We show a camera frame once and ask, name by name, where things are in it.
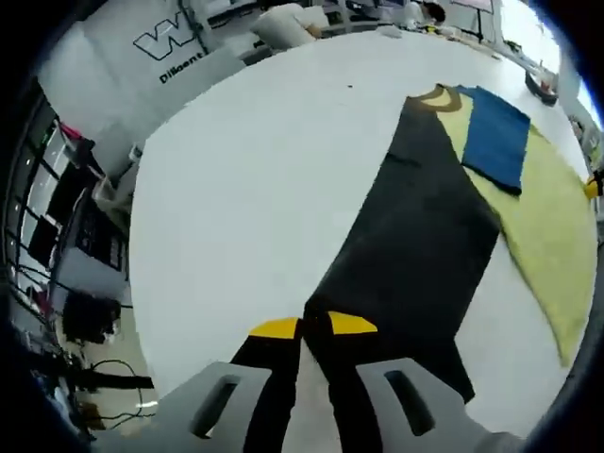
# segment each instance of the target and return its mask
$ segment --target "yellow cloth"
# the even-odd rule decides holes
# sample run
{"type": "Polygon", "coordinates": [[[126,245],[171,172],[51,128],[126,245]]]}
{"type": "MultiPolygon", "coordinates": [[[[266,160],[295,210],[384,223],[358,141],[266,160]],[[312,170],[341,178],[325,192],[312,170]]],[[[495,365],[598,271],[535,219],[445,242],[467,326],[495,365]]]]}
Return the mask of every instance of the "yellow cloth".
{"type": "MultiPolygon", "coordinates": [[[[460,109],[437,115],[461,162],[473,103],[460,96],[460,109]]],[[[450,98],[444,90],[424,103],[441,106],[450,98]]],[[[562,366],[568,366],[591,305],[596,219],[579,176],[533,125],[526,150],[519,197],[465,172],[499,215],[512,256],[552,327],[562,366]]]]}

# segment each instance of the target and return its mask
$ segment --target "blue towel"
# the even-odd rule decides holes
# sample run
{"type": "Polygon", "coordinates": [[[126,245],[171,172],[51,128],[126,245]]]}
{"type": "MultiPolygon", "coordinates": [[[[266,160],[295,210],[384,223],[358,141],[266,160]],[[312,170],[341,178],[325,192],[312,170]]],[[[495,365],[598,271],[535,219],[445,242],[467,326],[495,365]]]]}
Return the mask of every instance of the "blue towel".
{"type": "Polygon", "coordinates": [[[520,195],[529,117],[481,87],[457,90],[474,100],[461,164],[501,190],[520,195]]]}

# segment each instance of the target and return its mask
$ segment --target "white table surface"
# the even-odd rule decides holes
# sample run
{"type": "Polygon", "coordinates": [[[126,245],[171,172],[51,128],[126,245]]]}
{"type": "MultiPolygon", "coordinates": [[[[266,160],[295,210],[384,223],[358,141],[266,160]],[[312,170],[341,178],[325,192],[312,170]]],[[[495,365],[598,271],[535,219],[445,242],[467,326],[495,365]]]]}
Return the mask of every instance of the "white table surface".
{"type": "MultiPolygon", "coordinates": [[[[266,59],[149,138],[130,269],[159,395],[229,361],[252,327],[302,315],[372,186],[405,98],[437,82],[503,97],[587,177],[562,109],[533,97],[520,67],[411,33],[341,36],[266,59]]],[[[477,394],[470,416],[526,436],[568,369],[501,237],[456,343],[477,394]]]]}

